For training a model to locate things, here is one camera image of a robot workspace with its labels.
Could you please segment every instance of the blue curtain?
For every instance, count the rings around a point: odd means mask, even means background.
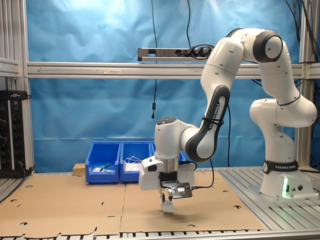
[[[154,48],[151,0],[27,0],[29,60],[137,63],[138,48]],[[187,0],[154,0],[159,48],[188,48]],[[236,28],[278,32],[292,63],[299,45],[293,17],[279,0],[190,0],[191,45],[212,44]],[[31,79],[35,169],[68,172],[84,162],[92,141],[152,141],[156,122],[167,116],[199,126],[207,106],[199,80]],[[261,166],[263,135],[249,108],[266,98],[251,80],[232,87],[231,166]],[[218,136],[215,167],[226,167],[229,118]],[[293,128],[286,133],[294,137]],[[209,167],[208,162],[199,167]]]

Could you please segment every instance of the blue storage box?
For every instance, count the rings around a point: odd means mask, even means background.
[[[85,180],[90,184],[118,183],[120,149],[121,142],[92,142],[85,160]],[[106,170],[111,172],[92,172],[108,163]]]
[[[155,155],[155,152],[156,152],[156,145],[154,141],[151,142],[151,148],[152,148],[152,156],[153,156]],[[180,152],[179,162],[185,162],[185,161],[187,161],[185,154],[183,152]]]
[[[120,157],[120,181],[122,183],[132,183],[139,181],[139,171],[125,171],[125,161],[132,156],[144,160],[151,157],[152,149],[149,141],[123,141],[121,144]]]

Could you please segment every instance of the franka emika robot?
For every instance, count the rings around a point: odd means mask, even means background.
[[[185,151],[198,163],[215,154],[231,87],[242,61],[258,62],[263,90],[274,97],[256,100],[250,107],[250,116],[265,139],[260,192],[283,200],[318,195],[298,169],[293,139],[281,129],[311,126],[318,115],[316,106],[297,90],[289,51],[281,37],[270,30],[240,28],[217,43],[205,64],[200,82],[207,107],[200,128],[175,117],[163,118],[155,126],[156,151],[142,161],[139,187],[143,191],[159,190],[164,213],[175,212],[173,199],[192,197],[192,191],[199,188],[192,186],[195,164],[180,164],[179,154]]]

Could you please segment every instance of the cardboard surface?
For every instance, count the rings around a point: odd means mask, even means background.
[[[158,191],[140,191],[138,185],[127,184],[120,231],[132,233],[263,229],[258,218],[224,178],[218,172],[214,172],[214,175],[214,188],[197,189],[193,191],[193,197],[174,199],[174,214],[160,211]],[[209,186],[211,182],[212,172],[195,173],[195,186]]]
[[[119,234],[124,194],[122,184],[88,185],[84,176],[35,175],[0,204],[0,236],[52,238],[95,229],[96,235]]]
[[[211,182],[211,172],[195,173],[196,186]],[[264,228],[218,172],[214,188],[173,201],[176,213],[166,214],[158,191],[141,191],[138,184],[88,185],[84,176],[35,175],[0,204],[0,237]]]

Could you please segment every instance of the metal table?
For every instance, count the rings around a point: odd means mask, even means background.
[[[105,240],[105,239],[320,239],[320,200],[294,201],[288,204],[277,203],[275,207],[267,207],[258,197],[248,190],[249,186],[262,183],[262,167],[227,167],[215,168],[235,189],[241,200],[250,208],[264,225],[264,230],[241,231],[187,231],[187,232],[133,232],[119,235],[95,236],[72,235],[49,238],[48,240]],[[320,182],[320,174],[305,174],[314,182]],[[20,179],[0,179],[0,199],[8,194]],[[24,240],[22,237],[4,237],[0,240]]]

